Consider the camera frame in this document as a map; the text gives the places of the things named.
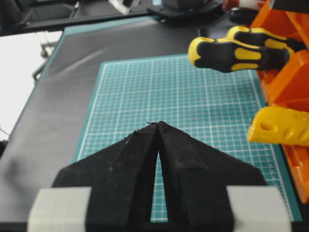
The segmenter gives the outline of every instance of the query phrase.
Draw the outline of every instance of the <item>cutting mat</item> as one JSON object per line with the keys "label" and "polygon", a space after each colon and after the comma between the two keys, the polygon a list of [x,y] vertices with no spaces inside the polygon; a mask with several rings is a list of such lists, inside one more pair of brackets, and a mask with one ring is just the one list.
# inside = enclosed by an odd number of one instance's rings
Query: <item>cutting mat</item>
{"label": "cutting mat", "polygon": [[[146,121],[163,120],[258,167],[267,183],[280,189],[291,219],[301,220],[278,145],[246,140],[251,120],[264,106],[254,71],[198,69],[187,55],[104,62],[74,161],[145,127]],[[160,159],[151,221],[167,221]]]}

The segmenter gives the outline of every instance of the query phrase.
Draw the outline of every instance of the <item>orange holder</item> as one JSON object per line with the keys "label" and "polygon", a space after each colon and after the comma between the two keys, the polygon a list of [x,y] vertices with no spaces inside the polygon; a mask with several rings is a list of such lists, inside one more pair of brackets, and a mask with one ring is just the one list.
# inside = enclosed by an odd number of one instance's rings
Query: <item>orange holder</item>
{"label": "orange holder", "polygon": [[[269,0],[251,28],[264,28],[274,34],[303,41],[309,47],[309,14],[269,8]],[[265,101],[309,112],[309,51],[295,53],[281,71],[257,71]],[[282,145],[302,203],[309,201],[309,147]]]}

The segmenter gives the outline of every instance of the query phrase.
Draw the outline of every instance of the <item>rough black texture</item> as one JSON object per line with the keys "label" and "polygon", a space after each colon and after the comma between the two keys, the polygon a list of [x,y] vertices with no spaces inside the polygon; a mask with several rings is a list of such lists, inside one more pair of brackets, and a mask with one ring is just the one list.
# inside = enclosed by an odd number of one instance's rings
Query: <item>rough black texture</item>
{"label": "rough black texture", "polygon": [[266,185],[260,171],[165,122],[160,158],[169,219],[190,231],[232,231],[227,185]]}
{"label": "rough black texture", "polygon": [[150,220],[157,124],[62,169],[53,187],[91,186],[87,231],[125,231]]}

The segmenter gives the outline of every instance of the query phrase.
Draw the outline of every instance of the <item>black surface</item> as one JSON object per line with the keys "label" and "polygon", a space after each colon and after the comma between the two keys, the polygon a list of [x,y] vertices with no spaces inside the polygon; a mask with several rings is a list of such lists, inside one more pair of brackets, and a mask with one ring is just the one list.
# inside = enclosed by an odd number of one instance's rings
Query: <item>black surface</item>
{"label": "black surface", "polygon": [[309,14],[309,2],[307,0],[293,0],[293,4],[290,0],[272,0],[269,6],[276,10]]}
{"label": "black surface", "polygon": [[[45,9],[48,8],[46,4],[39,4],[38,6],[27,8],[23,16],[22,26],[16,25],[14,27],[10,27],[9,29],[0,30],[0,36],[29,33],[42,30],[63,30],[65,27],[68,26],[99,23],[121,18],[151,15],[151,13],[147,11],[147,7],[150,1],[151,0],[141,1],[141,4],[137,7],[134,7],[128,15],[123,15],[118,12],[106,0],[81,1],[80,7],[77,12],[74,11],[71,12],[71,14],[68,14],[66,8],[60,6],[63,6],[64,4],[60,3],[56,4],[56,8],[61,8],[61,12],[58,12],[57,9],[55,9],[54,7],[53,9],[51,9],[50,14],[48,15],[42,15],[41,13],[38,14],[38,10],[41,9],[42,11],[45,11]],[[73,7],[74,3],[68,1],[68,4],[66,5]]]}
{"label": "black surface", "polygon": [[202,7],[195,9],[177,9],[178,7],[172,7],[169,5],[152,5],[148,8],[148,11],[162,16],[168,19],[179,19],[179,18],[192,18],[192,17],[206,17],[208,14],[219,14],[222,15],[224,12],[221,9],[223,0],[209,0]]}
{"label": "black surface", "polygon": [[226,29],[229,22],[162,25],[149,19],[66,36],[1,158],[0,222],[27,220],[38,190],[71,164],[102,62],[186,53],[201,25]]}

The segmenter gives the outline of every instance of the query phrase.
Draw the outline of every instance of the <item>screwdriver handle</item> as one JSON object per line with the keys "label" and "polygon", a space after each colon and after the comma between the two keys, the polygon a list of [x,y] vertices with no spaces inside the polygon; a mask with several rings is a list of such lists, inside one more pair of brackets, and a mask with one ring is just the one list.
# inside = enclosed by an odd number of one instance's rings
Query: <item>screwdriver handle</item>
{"label": "screwdriver handle", "polygon": [[264,28],[247,28],[242,26],[232,27],[228,33],[227,38],[231,40],[238,40],[245,44],[252,44],[255,46],[265,46],[269,48],[288,49],[290,55],[294,52],[306,49],[303,42],[296,41],[292,38],[275,35]]}
{"label": "screwdriver handle", "polygon": [[243,69],[280,70],[289,60],[287,49],[258,47],[228,38],[197,37],[190,43],[188,54],[192,65],[223,73]]}

